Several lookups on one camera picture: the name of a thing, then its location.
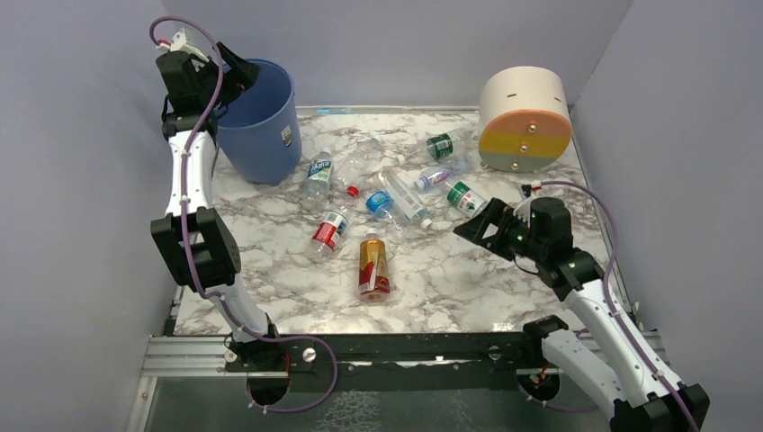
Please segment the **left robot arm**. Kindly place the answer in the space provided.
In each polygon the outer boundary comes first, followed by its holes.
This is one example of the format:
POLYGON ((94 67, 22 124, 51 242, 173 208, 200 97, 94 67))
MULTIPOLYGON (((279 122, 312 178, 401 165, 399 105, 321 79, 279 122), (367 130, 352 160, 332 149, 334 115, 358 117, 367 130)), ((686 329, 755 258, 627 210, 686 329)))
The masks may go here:
POLYGON ((227 349, 244 364, 283 357, 277 329, 242 281, 236 240, 213 205, 217 160, 217 108, 226 108, 252 87, 261 68, 214 48, 216 63, 187 42, 158 43, 156 64, 167 95, 162 134, 171 149, 173 174, 165 214, 150 223, 160 255, 175 282, 209 301, 230 327, 227 349))

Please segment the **green white label bottle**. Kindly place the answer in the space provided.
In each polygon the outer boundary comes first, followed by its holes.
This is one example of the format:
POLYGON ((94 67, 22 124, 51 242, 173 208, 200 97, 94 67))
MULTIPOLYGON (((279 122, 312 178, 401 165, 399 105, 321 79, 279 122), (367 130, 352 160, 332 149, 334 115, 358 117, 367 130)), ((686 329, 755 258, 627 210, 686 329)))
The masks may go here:
POLYGON ((473 219, 488 205, 488 201, 462 181, 447 182, 446 201, 460 213, 473 219))

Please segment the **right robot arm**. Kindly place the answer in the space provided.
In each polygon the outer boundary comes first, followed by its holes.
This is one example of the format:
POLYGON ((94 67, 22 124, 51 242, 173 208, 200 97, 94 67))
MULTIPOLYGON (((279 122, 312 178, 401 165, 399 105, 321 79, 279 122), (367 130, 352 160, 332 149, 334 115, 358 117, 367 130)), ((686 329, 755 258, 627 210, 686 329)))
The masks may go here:
POLYGON ((613 431, 698 431, 710 400, 687 385, 651 347, 604 285, 604 271, 575 247, 571 216, 556 198, 528 198, 514 209, 493 198, 454 234, 510 260, 535 263, 539 278, 583 323, 593 353, 555 316, 527 324, 534 355, 559 367, 606 416, 613 431))

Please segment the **white label tea bottle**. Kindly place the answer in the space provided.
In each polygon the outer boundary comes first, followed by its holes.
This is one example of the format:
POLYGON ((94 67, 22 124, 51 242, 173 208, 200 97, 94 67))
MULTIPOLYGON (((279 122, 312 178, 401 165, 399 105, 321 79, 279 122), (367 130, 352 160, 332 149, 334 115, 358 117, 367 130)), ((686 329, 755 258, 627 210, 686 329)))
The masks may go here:
POLYGON ((431 227, 433 222, 428 218, 426 206, 394 172, 383 168, 379 171, 377 178, 407 222, 418 225, 423 230, 431 227))

